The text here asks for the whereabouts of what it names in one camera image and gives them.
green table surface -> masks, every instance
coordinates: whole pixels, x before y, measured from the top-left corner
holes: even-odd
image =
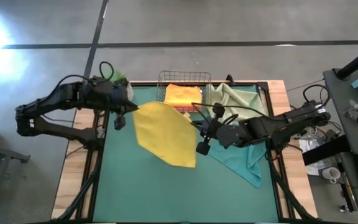
[[[134,88],[133,102],[155,101],[156,92],[157,87]],[[125,117],[120,131],[114,130],[115,115],[109,120],[94,222],[278,221],[266,159],[259,161],[259,188],[211,156],[197,154],[195,169],[173,167],[138,145],[133,116]]]

desk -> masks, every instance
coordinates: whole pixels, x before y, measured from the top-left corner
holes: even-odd
[[[267,82],[274,113],[280,114],[288,111],[290,107],[283,81]],[[75,126],[77,128],[79,128],[79,126],[91,126],[92,119],[93,113],[91,111],[77,111]],[[78,147],[78,143],[71,142],[69,144],[68,151],[72,151],[76,147]],[[81,183],[81,175],[83,170],[81,161],[85,160],[85,154],[85,151],[78,152],[77,154],[73,154],[65,161],[52,217],[59,216],[59,214],[64,211],[65,207],[70,204],[72,198],[77,194]],[[285,161],[285,168],[287,171],[288,182],[291,190],[301,202],[301,204],[307,209],[307,211],[316,216],[316,209],[314,207],[314,201],[301,153],[296,149],[286,149],[283,152],[283,159]],[[284,217],[287,217],[288,211],[285,210],[285,199],[282,194],[280,194],[280,202],[282,204]]]
[[[323,75],[351,150],[351,152],[342,152],[339,156],[350,185],[356,187],[352,189],[352,192],[358,206],[358,161],[356,156],[358,154],[358,124],[342,113],[349,108],[349,100],[358,102],[358,89],[355,90],[351,87],[351,83],[358,78],[358,71],[354,72],[346,81],[336,78],[333,71],[325,71]]]

teal towel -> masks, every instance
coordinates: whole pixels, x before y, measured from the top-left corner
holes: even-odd
[[[266,152],[264,142],[243,148],[230,146],[227,149],[219,146],[217,140],[212,140],[210,145],[209,155],[248,180],[254,187],[260,186],[262,175],[258,161]]]

wire basket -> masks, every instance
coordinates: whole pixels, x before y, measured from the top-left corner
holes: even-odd
[[[178,72],[161,71],[157,82],[157,101],[164,102],[165,90],[169,84],[178,86],[198,86],[201,90],[202,103],[211,104],[211,90],[207,88],[211,84],[211,74],[208,72]],[[179,112],[195,113],[197,110],[192,106],[175,106]],[[199,107],[204,113],[205,106]]]

wooden table frame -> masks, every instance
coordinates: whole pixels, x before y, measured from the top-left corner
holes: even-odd
[[[226,80],[213,81],[213,83],[227,82]],[[156,86],[157,82],[131,82],[133,86]],[[282,80],[241,80],[236,81],[239,85],[255,85],[258,84],[261,90],[262,103],[265,106],[269,115],[277,115],[290,110],[290,104],[288,102],[287,92]],[[100,124],[107,125],[108,119],[103,119],[99,112],[92,110],[79,110],[76,112],[74,128],[87,128],[90,126],[96,127]],[[74,151],[81,145],[77,141],[70,141],[67,149],[67,153]],[[57,218],[64,210],[69,206],[80,187],[84,184],[90,175],[90,170],[94,167],[96,160],[101,162],[103,153],[97,151],[81,150],[73,154],[72,157],[66,159],[63,166],[62,176],[60,178],[60,184],[55,199],[55,206],[52,212],[52,218]],[[306,174],[305,165],[301,152],[291,147],[286,148],[280,156],[280,161],[275,163],[277,170],[281,172],[283,179],[288,183],[291,191],[295,197],[300,201],[302,206],[313,216],[317,216],[316,208],[314,206],[313,196],[309,181]],[[282,190],[273,181],[275,190],[275,197],[277,199],[277,212],[280,218],[299,218],[299,215],[294,212],[291,205],[288,204],[288,199],[284,196]],[[88,222],[89,217],[92,220],[94,203],[96,201],[96,193],[98,186],[98,178],[91,187],[77,208],[77,212],[73,214],[71,218],[80,220],[84,216],[88,217],[84,221]]]

